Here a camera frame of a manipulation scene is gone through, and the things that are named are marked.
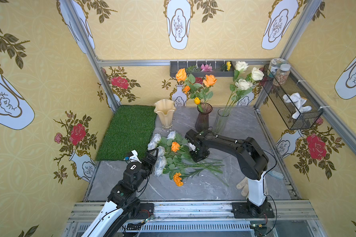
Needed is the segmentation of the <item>white rose stem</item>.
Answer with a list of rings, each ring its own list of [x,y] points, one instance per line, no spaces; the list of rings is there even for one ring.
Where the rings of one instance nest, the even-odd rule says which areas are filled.
[[[259,83],[264,77],[263,71],[256,67],[254,67],[249,74],[243,76],[243,74],[248,69],[248,63],[245,61],[236,61],[234,67],[235,70],[232,83],[229,85],[231,94],[228,98],[226,106],[224,107],[229,109],[230,113],[238,101],[245,95],[249,94],[257,85],[257,83]]]

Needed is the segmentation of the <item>orange marigold stem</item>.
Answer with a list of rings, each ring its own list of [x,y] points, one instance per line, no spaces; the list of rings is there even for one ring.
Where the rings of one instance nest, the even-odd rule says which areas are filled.
[[[188,95],[191,91],[191,88],[189,86],[185,86],[183,89],[184,94]]]

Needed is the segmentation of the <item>cream ruffled vase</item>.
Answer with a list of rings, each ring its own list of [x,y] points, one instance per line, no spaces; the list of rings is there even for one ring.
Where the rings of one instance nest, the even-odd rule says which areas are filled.
[[[161,127],[164,131],[170,131],[173,128],[173,115],[176,111],[175,103],[169,99],[161,99],[154,103],[154,112],[161,121]]]

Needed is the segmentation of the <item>clear glass vase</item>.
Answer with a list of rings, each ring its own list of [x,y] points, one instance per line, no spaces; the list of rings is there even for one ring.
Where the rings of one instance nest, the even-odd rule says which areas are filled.
[[[218,109],[215,125],[213,127],[213,132],[220,134],[225,130],[228,118],[230,116],[230,111],[227,108]]]

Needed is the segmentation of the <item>green artificial grass mat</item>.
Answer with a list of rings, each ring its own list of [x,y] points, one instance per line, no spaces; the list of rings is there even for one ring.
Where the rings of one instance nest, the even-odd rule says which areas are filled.
[[[154,107],[122,105],[114,114],[98,149],[97,161],[122,161],[132,150],[142,160],[155,129]]]

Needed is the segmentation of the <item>orange rose stem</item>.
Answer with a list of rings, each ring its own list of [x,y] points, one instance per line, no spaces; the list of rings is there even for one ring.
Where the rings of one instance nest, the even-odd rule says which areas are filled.
[[[204,87],[204,103],[208,103],[208,101],[212,98],[213,92],[211,88],[215,85],[217,79],[214,75],[206,75],[205,79],[203,80],[203,87]]]

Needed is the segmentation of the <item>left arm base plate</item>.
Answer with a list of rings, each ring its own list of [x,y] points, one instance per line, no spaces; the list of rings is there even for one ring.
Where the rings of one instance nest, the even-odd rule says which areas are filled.
[[[152,202],[141,203],[136,209],[133,219],[144,220],[149,218],[154,213],[154,204]]]

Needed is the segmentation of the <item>pink flower in tray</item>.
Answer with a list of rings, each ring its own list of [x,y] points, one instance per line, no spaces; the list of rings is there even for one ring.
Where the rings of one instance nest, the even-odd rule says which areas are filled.
[[[202,72],[212,72],[213,71],[211,64],[202,64],[200,69]]]

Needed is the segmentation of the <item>beige work glove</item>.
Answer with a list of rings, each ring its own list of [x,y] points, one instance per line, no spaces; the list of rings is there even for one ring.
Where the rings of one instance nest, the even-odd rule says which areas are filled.
[[[236,188],[241,191],[243,197],[247,197],[249,194],[248,178],[245,177],[241,182],[236,185]]]

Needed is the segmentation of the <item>bottle with colourful beads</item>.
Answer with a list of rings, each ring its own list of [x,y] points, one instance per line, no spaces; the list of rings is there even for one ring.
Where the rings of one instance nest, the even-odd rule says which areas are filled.
[[[276,87],[284,85],[289,77],[290,69],[290,64],[282,64],[275,74],[273,85]]]

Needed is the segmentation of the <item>orange marigold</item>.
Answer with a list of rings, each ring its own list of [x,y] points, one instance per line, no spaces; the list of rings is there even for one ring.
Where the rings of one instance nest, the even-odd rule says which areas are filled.
[[[184,180],[188,178],[193,178],[194,176],[198,176],[204,168],[199,168],[195,166],[177,166],[173,172],[172,180],[178,187],[184,185]]]

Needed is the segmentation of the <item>orange rose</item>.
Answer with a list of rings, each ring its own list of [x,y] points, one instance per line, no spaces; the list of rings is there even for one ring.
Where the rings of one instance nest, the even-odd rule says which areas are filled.
[[[190,143],[185,143],[180,145],[178,142],[173,142],[171,151],[175,153],[178,157],[191,160],[192,156],[190,154],[193,151],[193,146]]]
[[[177,91],[173,94],[175,106],[185,106],[189,98],[195,99],[196,97],[199,97],[202,100],[202,97],[199,95],[203,90],[202,78],[195,78],[192,74],[187,74],[185,69],[179,69],[176,73],[175,79],[177,81]],[[189,86],[191,88],[188,95],[183,92],[185,86]]]

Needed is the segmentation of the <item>yellow orange tulip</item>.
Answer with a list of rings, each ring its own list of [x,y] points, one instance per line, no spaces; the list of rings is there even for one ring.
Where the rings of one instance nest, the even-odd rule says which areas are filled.
[[[201,99],[199,97],[196,97],[194,99],[194,102],[197,105],[197,109],[199,110],[199,112],[204,113],[204,106],[201,103]]]

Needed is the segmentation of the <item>yellow flower in tray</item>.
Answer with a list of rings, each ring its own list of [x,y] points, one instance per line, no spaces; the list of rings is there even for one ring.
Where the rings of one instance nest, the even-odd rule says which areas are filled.
[[[227,61],[227,63],[226,63],[226,70],[227,70],[227,71],[230,71],[230,68],[231,68],[231,62],[230,62],[230,61]]]

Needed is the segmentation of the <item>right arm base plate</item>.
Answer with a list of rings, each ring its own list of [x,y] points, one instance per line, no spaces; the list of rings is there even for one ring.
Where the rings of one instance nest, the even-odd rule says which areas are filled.
[[[275,218],[275,210],[269,202],[264,202],[261,206],[247,202],[232,202],[231,213],[236,219],[248,218]]]

